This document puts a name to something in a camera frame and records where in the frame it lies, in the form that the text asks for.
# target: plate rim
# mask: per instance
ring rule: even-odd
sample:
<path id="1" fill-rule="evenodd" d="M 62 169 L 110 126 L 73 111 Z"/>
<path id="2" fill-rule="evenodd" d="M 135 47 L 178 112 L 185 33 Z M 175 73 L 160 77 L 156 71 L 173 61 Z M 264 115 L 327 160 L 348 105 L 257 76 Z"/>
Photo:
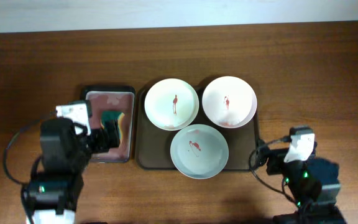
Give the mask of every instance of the plate rim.
<path id="1" fill-rule="evenodd" d="M 188 87 L 189 87 L 188 89 L 191 91 L 191 93 L 193 94 L 193 98 L 195 99 L 195 101 L 194 101 L 194 103 L 195 103 L 195 108 L 194 108 L 194 110 L 193 110 L 193 114 L 190 116 L 190 119 L 189 119 L 187 122 L 183 123 L 182 125 L 179 125 L 178 127 L 175 127 L 175 128 L 173 128 L 173 129 L 164 128 L 164 127 L 161 127 L 161 126 L 155 124 L 155 122 L 153 122 L 153 121 L 149 118 L 149 113 L 147 112 L 147 109 L 146 109 L 146 104 L 147 104 L 146 102 L 147 102 L 147 99 L 148 99 L 147 97 L 149 96 L 150 90 L 151 90 L 153 87 L 155 87 L 157 84 L 162 83 L 162 82 L 165 82 L 165 81 L 168 81 L 168 80 L 176 80 L 176 81 L 179 81 L 179 82 L 184 83 L 185 86 L 188 86 Z M 165 130 L 165 131 L 178 131 L 178 130 L 181 130 L 181 129 L 183 129 L 183 128 L 189 126 L 189 124 L 191 124 L 191 123 L 194 121 L 194 119 L 196 119 L 197 114 L 198 114 L 198 112 L 199 112 L 199 110 L 200 110 L 200 101 L 199 101 L 199 99 L 198 99 L 198 95 L 197 95 L 196 90 L 195 90 L 189 83 L 187 83 L 186 81 L 181 80 L 181 79 L 179 79 L 179 78 L 166 78 L 166 79 L 160 80 L 159 82 L 155 83 L 155 84 L 147 91 L 146 97 L 145 97 L 145 100 L 144 100 L 144 110 L 145 110 L 147 119 L 149 119 L 149 121 L 150 121 L 152 124 L 154 124 L 154 126 L 160 128 L 160 129 L 162 129 L 162 130 Z"/>
<path id="2" fill-rule="evenodd" d="M 249 88 L 252 90 L 252 102 L 254 102 L 254 98 L 255 98 L 255 109 L 254 110 L 252 110 L 252 105 L 251 105 L 251 110 L 250 110 L 250 113 L 248 113 L 247 114 L 247 116 L 248 115 L 250 115 L 251 113 L 252 113 L 252 116 L 250 117 L 250 119 L 246 122 L 246 123 L 244 123 L 244 124 L 242 124 L 242 125 L 240 125 L 240 126 L 238 126 L 238 124 L 236 125 L 236 126 L 232 126 L 232 127 L 227 127 L 227 126 L 222 126 L 222 125 L 220 125 L 219 123 L 215 123 L 209 116 L 208 116 L 208 114 L 207 114 L 207 112 L 206 112 L 206 110 L 205 110 L 205 107 L 204 107 L 204 99 L 205 99 L 205 92 L 206 92 L 206 90 L 208 89 L 208 87 L 210 87 L 211 88 L 211 84 L 213 83 L 213 82 L 218 82 L 218 80 L 219 79 L 223 79 L 223 78 L 235 78 L 235 79 L 237 79 L 237 80 L 239 80 L 239 81 L 242 81 L 242 82 L 244 82 L 247 86 L 249 86 Z M 219 127 L 222 127 L 222 128 L 229 128 L 229 129 L 234 129 L 234 128 L 240 128 L 240 127 L 243 127 L 244 125 L 246 125 L 250 120 L 252 120 L 252 118 L 255 116 L 255 113 L 256 113 L 256 111 L 257 111 L 257 107 L 258 107 L 258 99 L 257 99 L 257 97 L 256 97 L 256 93 L 255 93 L 255 91 L 254 91 L 254 89 L 252 88 L 252 86 L 249 84 L 249 83 L 247 83 L 245 80 L 243 80 L 243 79 L 241 79 L 241 78 L 239 78 L 239 77 L 234 77 L 234 76 L 229 76 L 229 75 L 227 75 L 227 76 L 223 76 L 223 77 L 218 77 L 218 78 L 215 78 L 214 80 L 212 80 L 206 87 L 205 87 L 205 89 L 204 89 L 204 91 L 203 91 L 203 96 L 201 97 L 201 105 L 202 105 L 202 107 L 203 107 L 203 111 L 204 111 L 204 113 L 205 113 L 205 115 L 207 116 L 207 118 L 213 123 L 213 124 L 216 124 L 216 125 L 218 125 Z"/>
<path id="3" fill-rule="evenodd" d="M 178 138 L 177 136 L 179 135 L 180 132 L 185 132 L 186 129 L 195 128 L 195 127 L 197 127 L 197 126 L 205 126 L 206 128 L 209 128 L 209 129 L 212 129 L 212 130 L 216 131 L 216 132 L 218 133 L 218 136 L 219 136 L 219 137 L 222 137 L 222 139 L 224 140 L 225 148 L 224 148 L 223 150 L 227 151 L 226 161 L 224 162 L 224 165 L 222 166 L 222 169 L 220 169 L 219 172 L 217 172 L 216 174 L 214 174 L 214 175 L 212 175 L 212 176 L 209 176 L 209 177 L 196 178 L 196 177 L 192 177 L 192 176 L 190 176 L 190 175 L 188 175 L 188 174 L 185 174 L 184 172 L 182 172 L 182 171 L 178 168 L 178 166 L 175 164 L 175 162 L 174 162 L 173 159 L 172 159 L 172 154 L 173 154 L 173 151 L 174 151 L 172 145 L 173 145 L 173 142 L 174 142 L 175 138 Z M 173 137 L 173 139 L 172 139 L 172 141 L 171 141 L 170 155 L 171 155 L 171 160 L 172 160 L 173 165 L 174 165 L 174 166 L 177 168 L 177 170 L 178 170 L 179 172 L 181 172 L 183 175 L 185 175 L 185 176 L 187 176 L 187 177 L 190 177 L 190 178 L 192 178 L 192 179 L 205 180 L 205 179 L 212 178 L 212 177 L 218 175 L 220 172 L 222 172 L 222 170 L 224 169 L 224 167 L 226 166 L 226 164 L 227 164 L 227 162 L 228 162 L 228 160 L 229 160 L 229 145 L 227 144 L 227 141 L 226 141 L 226 139 L 224 138 L 224 136 L 222 135 L 222 133 L 220 133 L 217 129 L 215 129 L 215 128 L 209 126 L 209 125 L 206 125 L 206 124 L 192 124 L 192 125 L 189 125 L 189 126 L 183 128 L 182 130 L 180 130 L 179 132 L 177 132 L 177 133 L 175 134 L 175 136 Z"/>

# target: metal tray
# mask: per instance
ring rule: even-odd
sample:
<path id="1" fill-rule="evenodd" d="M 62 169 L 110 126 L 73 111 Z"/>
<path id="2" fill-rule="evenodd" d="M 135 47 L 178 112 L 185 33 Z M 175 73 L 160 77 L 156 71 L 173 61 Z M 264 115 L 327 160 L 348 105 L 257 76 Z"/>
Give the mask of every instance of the metal tray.
<path id="1" fill-rule="evenodd" d="M 249 171 L 248 158 L 256 148 L 259 140 L 257 113 L 243 127 L 236 129 L 222 128 L 212 123 L 202 108 L 204 89 L 195 87 L 200 100 L 200 109 L 192 124 L 206 124 L 217 129 L 229 145 L 229 160 L 223 171 Z M 135 143 L 135 159 L 145 170 L 176 170 L 170 155 L 173 137 L 179 131 L 164 131 L 154 126 L 147 118 L 144 100 L 148 90 L 141 90 L 137 108 L 137 129 Z"/>
<path id="2" fill-rule="evenodd" d="M 91 162 L 127 162 L 131 155 L 135 89 L 131 86 L 90 85 L 82 89 L 80 99 L 89 100 L 92 94 L 98 97 L 90 99 L 93 114 L 89 119 L 91 128 L 100 128 L 100 116 L 105 110 L 121 111 L 125 117 L 121 127 L 124 137 L 120 146 L 106 153 L 93 154 Z"/>

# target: wooden table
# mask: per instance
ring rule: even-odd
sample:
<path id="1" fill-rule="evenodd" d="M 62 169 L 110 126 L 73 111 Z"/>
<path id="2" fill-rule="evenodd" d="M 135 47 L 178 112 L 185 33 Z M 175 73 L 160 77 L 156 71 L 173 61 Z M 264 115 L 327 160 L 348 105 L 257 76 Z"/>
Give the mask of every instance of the wooden table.
<path id="1" fill-rule="evenodd" d="M 318 155 L 340 164 L 337 204 L 358 223 L 358 22 L 0 34 L 0 223 L 24 221 L 19 186 L 1 164 L 23 124 L 77 99 L 87 84 L 139 91 L 166 77 L 197 85 L 222 75 L 254 88 L 264 139 L 298 124 L 314 129 Z M 14 176 L 28 180 L 39 154 L 33 128 L 9 152 Z M 259 174 L 280 186 L 279 176 Z M 83 176 L 78 222 L 231 222 L 295 210 L 246 172 L 193 180 L 131 159 L 91 164 Z"/>

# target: dish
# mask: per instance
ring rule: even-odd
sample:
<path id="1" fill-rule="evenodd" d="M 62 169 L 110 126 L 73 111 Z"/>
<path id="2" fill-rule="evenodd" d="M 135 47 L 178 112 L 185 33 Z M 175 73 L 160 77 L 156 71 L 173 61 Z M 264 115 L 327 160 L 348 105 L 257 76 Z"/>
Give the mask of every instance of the dish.
<path id="1" fill-rule="evenodd" d="M 218 130 L 194 124 L 175 135 L 170 153 L 173 164 L 182 174 L 207 179 L 223 170 L 229 159 L 229 146 Z"/>
<path id="2" fill-rule="evenodd" d="M 156 83 L 147 92 L 145 112 L 156 127 L 176 131 L 188 126 L 196 118 L 198 95 L 183 80 L 169 78 Z"/>
<path id="3" fill-rule="evenodd" d="M 254 90 L 237 77 L 213 80 L 205 88 L 202 102 L 207 117 L 223 128 L 239 128 L 247 124 L 257 109 Z"/>

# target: wire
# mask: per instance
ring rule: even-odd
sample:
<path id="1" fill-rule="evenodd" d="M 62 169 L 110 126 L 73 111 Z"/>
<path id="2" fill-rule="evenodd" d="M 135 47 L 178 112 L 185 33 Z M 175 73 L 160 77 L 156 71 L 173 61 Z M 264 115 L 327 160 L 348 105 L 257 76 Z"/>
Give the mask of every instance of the wire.
<path id="1" fill-rule="evenodd" d="M 22 202 L 22 205 L 23 205 L 23 209 L 24 209 L 24 212 L 25 212 L 25 215 L 26 217 L 29 219 L 30 221 L 30 224 L 34 224 L 34 221 L 32 219 L 32 214 L 31 214 L 31 211 L 29 210 L 27 204 L 26 204 L 26 201 L 25 201 L 25 197 L 24 197 L 24 194 L 27 192 L 26 188 L 27 188 L 27 184 L 28 183 L 25 183 L 25 182 L 22 182 L 22 181 L 19 181 L 17 180 L 16 178 L 14 178 L 12 176 L 12 174 L 9 172 L 9 169 L 7 168 L 7 164 L 6 164 L 6 161 L 7 161 L 7 152 L 9 150 L 9 148 L 11 148 L 11 146 L 16 142 L 17 138 L 19 137 L 20 134 L 26 132 L 29 128 L 31 128 L 32 126 L 38 124 L 39 122 L 41 122 L 42 120 L 44 119 L 47 119 L 47 118 L 50 118 L 51 116 L 55 115 L 56 114 L 56 111 L 52 111 L 50 112 L 49 114 L 45 115 L 45 116 L 42 116 L 40 119 L 36 119 L 34 120 L 33 122 L 29 123 L 28 125 L 20 128 L 20 130 L 18 132 L 16 132 L 12 139 L 9 141 L 8 145 L 6 146 L 5 150 L 4 150 L 4 153 L 3 153 L 3 157 L 2 157 L 2 166 L 3 166 L 3 169 L 4 169 L 4 172 L 5 172 L 5 175 L 11 180 L 13 181 L 15 184 L 19 184 L 22 186 L 21 188 L 21 191 L 20 191 L 20 198 L 21 198 L 21 202 Z M 42 157 L 38 157 L 37 160 L 35 160 L 33 166 L 32 166 L 32 171 L 31 171 L 31 176 L 33 178 L 33 175 L 35 175 L 35 172 L 37 171 L 37 167 L 38 167 L 38 163 L 40 162 L 40 160 L 42 159 Z"/>
<path id="2" fill-rule="evenodd" d="M 41 160 L 42 160 L 42 156 L 39 156 L 32 164 L 31 173 L 30 173 L 31 179 L 37 176 L 38 164 L 40 163 Z"/>
<path id="3" fill-rule="evenodd" d="M 27 207 L 27 204 L 26 204 L 26 202 L 25 202 L 24 193 L 27 193 L 27 190 L 26 190 L 26 188 L 25 188 L 25 185 L 22 186 L 22 189 L 21 189 L 21 191 L 20 191 L 20 200 L 22 201 L 24 213 L 25 213 L 25 215 L 27 216 L 27 218 L 29 219 L 30 224 L 34 224 L 34 220 L 32 219 L 31 212 L 30 212 L 30 210 L 29 210 L 29 208 Z"/>
<path id="4" fill-rule="evenodd" d="M 286 192 L 285 192 L 285 186 L 286 186 L 286 182 L 285 182 L 285 179 L 283 179 L 281 181 L 281 189 L 283 191 L 283 194 L 284 196 L 287 198 L 287 200 L 289 200 L 290 202 L 294 203 L 295 204 L 295 200 L 293 198 L 291 198 L 291 196 L 289 196 Z"/>
<path id="5" fill-rule="evenodd" d="M 249 158 L 248 158 L 248 166 L 249 166 L 249 170 L 251 171 L 252 175 L 254 175 L 255 179 L 257 179 L 262 185 L 264 185 L 265 187 L 267 187 L 268 189 L 270 190 L 273 190 L 274 192 L 277 192 L 279 194 L 282 194 L 284 195 L 290 202 L 292 203 L 295 203 L 295 201 L 287 194 L 285 193 L 284 189 L 283 189 L 283 186 L 282 186 L 282 190 L 278 190 L 272 186 L 270 186 L 268 183 L 264 182 L 255 172 L 255 167 L 252 166 L 252 163 L 251 163 L 251 160 L 252 160 L 252 156 L 255 155 L 256 156 L 256 153 L 257 151 L 259 151 L 260 149 L 263 149 L 265 147 L 267 147 L 268 145 L 271 145 L 271 144 L 276 144 L 276 143 L 280 143 L 280 142 L 289 142 L 291 140 L 291 137 L 290 136 L 284 136 L 280 139 L 276 139 L 276 140 L 273 140 L 273 141 L 270 141 L 268 143 L 265 143 L 261 146 L 259 146 L 257 149 L 253 150 L 251 152 L 251 154 L 249 155 Z"/>
<path id="6" fill-rule="evenodd" d="M 306 209 L 313 203 L 313 200 L 309 198 L 298 210 L 298 223 L 308 223 L 306 218 Z"/>
<path id="7" fill-rule="evenodd" d="M 25 185 L 26 184 L 25 182 L 19 181 L 16 178 L 14 178 L 12 176 L 12 174 L 9 172 L 9 169 L 7 168 L 6 161 L 7 161 L 7 152 L 9 150 L 9 148 L 16 142 L 16 140 L 17 140 L 17 138 L 19 137 L 20 134 L 24 133 L 25 131 L 27 131 L 32 126 L 38 124 L 41 120 L 49 118 L 49 117 L 53 116 L 54 114 L 56 114 L 56 111 L 50 112 L 48 115 L 45 115 L 45 116 L 41 117 L 40 119 L 37 119 L 37 120 L 29 123 L 28 125 L 20 128 L 20 130 L 18 132 L 16 132 L 15 135 L 13 135 L 12 139 L 9 141 L 8 145 L 6 146 L 6 148 L 4 150 L 3 157 L 2 157 L 2 166 L 4 168 L 4 172 L 5 172 L 6 176 L 11 181 L 13 181 L 14 183 L 19 184 L 19 185 Z"/>
<path id="8" fill-rule="evenodd" d="M 254 177 L 261 183 L 263 184 L 265 187 L 267 187 L 268 189 L 270 190 L 273 190 L 274 192 L 277 192 L 279 194 L 283 194 L 283 192 L 281 190 L 278 190 L 278 189 L 275 189 L 274 187 L 270 186 L 269 184 L 267 184 L 266 182 L 264 182 L 261 178 L 259 178 L 259 176 L 256 174 L 254 168 L 252 167 L 252 164 L 251 164 L 251 158 L 252 158 L 252 155 L 254 155 L 256 153 L 256 150 L 253 150 L 251 152 L 251 155 L 249 156 L 249 159 L 248 159 L 248 166 L 249 166 L 249 170 L 252 172 L 252 175 L 254 175 Z"/>

